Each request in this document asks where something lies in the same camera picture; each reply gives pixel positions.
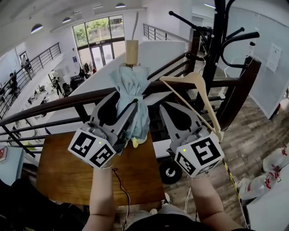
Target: caster wheel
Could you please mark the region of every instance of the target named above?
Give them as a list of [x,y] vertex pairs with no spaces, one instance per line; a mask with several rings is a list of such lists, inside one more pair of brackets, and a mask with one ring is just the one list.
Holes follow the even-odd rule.
[[166,161],[159,166],[162,182],[164,184],[175,184],[182,177],[181,167],[173,160]]

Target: bracelet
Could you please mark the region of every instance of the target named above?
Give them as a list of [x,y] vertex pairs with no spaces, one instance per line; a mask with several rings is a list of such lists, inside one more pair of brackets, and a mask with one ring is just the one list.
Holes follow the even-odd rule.
[[111,164],[110,166],[103,167],[103,168],[100,168],[100,169],[105,170],[105,169],[109,169],[109,168],[111,168],[111,167],[112,167],[112,164]]

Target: red label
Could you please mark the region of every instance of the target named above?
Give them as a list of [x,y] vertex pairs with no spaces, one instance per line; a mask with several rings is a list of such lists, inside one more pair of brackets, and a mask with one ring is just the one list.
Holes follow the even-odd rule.
[[251,190],[251,182],[249,183],[248,187],[247,187],[247,192],[249,192]]

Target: clothes hanger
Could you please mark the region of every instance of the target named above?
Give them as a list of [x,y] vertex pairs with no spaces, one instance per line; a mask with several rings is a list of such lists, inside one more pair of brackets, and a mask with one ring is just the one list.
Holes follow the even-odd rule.
[[[196,115],[204,122],[204,124],[214,132],[217,137],[219,138],[219,142],[222,142],[224,137],[224,132],[221,131],[220,124],[217,120],[217,117],[214,113],[214,110],[209,102],[207,92],[206,92],[206,84],[203,77],[199,73],[191,72],[187,76],[180,78],[180,77],[170,77],[170,76],[163,76],[160,80],[167,85],[169,89],[172,90]],[[201,95],[204,103],[205,108],[208,110],[208,114],[210,119],[213,122],[214,128],[209,125],[209,123],[183,98],[181,97],[168,83],[169,82],[179,82],[179,83],[192,83],[196,86],[199,94]]]

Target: paper sign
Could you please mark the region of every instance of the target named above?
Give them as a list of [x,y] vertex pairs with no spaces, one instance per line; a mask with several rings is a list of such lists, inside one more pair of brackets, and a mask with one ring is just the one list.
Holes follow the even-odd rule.
[[278,63],[281,57],[282,49],[278,47],[276,44],[272,43],[270,48],[270,54],[266,63],[266,67],[268,67],[274,73],[277,70]]

